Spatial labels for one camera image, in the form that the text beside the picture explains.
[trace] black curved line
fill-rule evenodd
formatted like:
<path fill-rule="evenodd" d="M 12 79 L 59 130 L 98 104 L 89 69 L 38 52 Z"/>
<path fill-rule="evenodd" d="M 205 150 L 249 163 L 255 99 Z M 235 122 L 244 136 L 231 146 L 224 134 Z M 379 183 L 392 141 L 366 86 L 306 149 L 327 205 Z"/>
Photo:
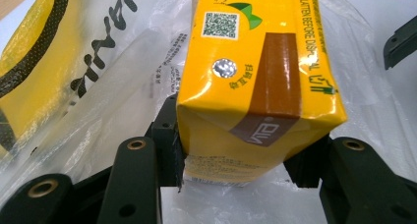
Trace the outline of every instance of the black curved line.
<path fill-rule="evenodd" d="M 27 55 L 9 72 L 0 77 L 0 98 L 19 86 L 31 73 L 49 48 L 67 9 L 68 0 L 54 0 L 45 27 Z"/>

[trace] black plastic bracket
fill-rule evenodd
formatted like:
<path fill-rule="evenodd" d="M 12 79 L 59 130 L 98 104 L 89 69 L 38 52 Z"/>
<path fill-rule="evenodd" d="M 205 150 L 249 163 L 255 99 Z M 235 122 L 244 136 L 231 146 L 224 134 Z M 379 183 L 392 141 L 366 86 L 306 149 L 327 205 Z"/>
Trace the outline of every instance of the black plastic bracket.
<path fill-rule="evenodd" d="M 386 70 L 417 50 L 417 16 L 395 31 L 384 47 Z"/>

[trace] plastic bag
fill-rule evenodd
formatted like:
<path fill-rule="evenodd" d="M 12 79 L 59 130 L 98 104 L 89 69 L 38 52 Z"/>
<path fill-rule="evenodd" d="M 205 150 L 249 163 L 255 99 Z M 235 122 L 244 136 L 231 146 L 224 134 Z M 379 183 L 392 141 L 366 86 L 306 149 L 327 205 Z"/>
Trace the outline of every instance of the plastic bag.
<path fill-rule="evenodd" d="M 117 0 L 93 1 L 108 4 L 103 4 L 102 8 L 95 7 L 97 4 L 91 0 L 82 2 L 92 8 L 90 15 L 82 15 L 81 24 L 86 28 L 82 34 L 94 38 L 85 40 L 78 58 L 83 67 L 77 78 L 86 69 L 83 57 L 93 54 L 90 43 L 95 38 L 105 38 L 104 14 Z M 76 100 L 79 102 L 75 106 L 65 104 L 61 111 L 57 109 L 62 113 L 68 111 L 65 117 L 56 113 L 59 115 L 56 120 L 52 116 L 45 120 L 46 123 L 40 125 L 43 128 L 36 130 L 35 138 L 27 141 L 19 153 L 13 154 L 12 160 L 0 162 L 1 203 L 24 181 L 38 175 L 66 173 L 73 183 L 77 183 L 111 165 L 117 145 L 128 137 L 142 135 L 153 113 L 157 112 L 157 102 L 161 102 L 164 94 L 169 95 L 175 90 L 185 59 L 191 0 L 141 0 L 137 4 L 138 13 L 132 13 L 128 19 L 125 14 L 130 14 L 129 9 L 124 8 L 123 15 L 128 27 L 135 23 L 141 28 L 130 27 L 123 33 L 112 30 L 111 36 L 125 39 L 126 43 L 116 52 L 105 51 L 105 61 L 111 64 L 107 65 L 99 81 L 81 100 Z M 345 0 L 320 0 L 320 4 L 332 71 L 350 118 L 332 135 L 368 142 L 394 172 L 416 181 L 417 154 L 412 147 L 416 136 L 408 128 L 401 105 L 380 71 L 382 67 L 376 57 L 379 50 L 373 48 L 373 30 Z M 145 48 L 147 41 L 152 45 L 159 43 L 158 47 Z M 141 72 L 140 78 L 144 81 L 139 81 L 136 72 L 129 70 L 132 66 L 123 64 L 132 61 L 128 52 L 137 54 L 130 48 L 134 46 L 151 51 L 142 53 L 141 58 L 158 51 L 153 53 L 153 71 L 149 65 L 144 67 L 148 77 Z M 68 101 L 74 99 L 74 93 L 69 92 Z M 34 146 L 38 149 L 30 156 Z M 319 190 L 296 188 L 282 165 L 245 188 L 186 181 L 180 194 L 177 189 L 162 189 L 162 213 L 165 223 L 326 222 Z"/>

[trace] brown stripe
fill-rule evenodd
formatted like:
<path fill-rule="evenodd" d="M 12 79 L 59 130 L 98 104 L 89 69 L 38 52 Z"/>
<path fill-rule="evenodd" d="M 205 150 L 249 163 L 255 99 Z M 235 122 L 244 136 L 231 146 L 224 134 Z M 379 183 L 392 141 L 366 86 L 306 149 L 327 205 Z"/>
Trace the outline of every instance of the brown stripe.
<path fill-rule="evenodd" d="M 230 133 L 270 146 L 300 118 L 301 92 L 294 33 L 267 33 L 247 115 Z"/>

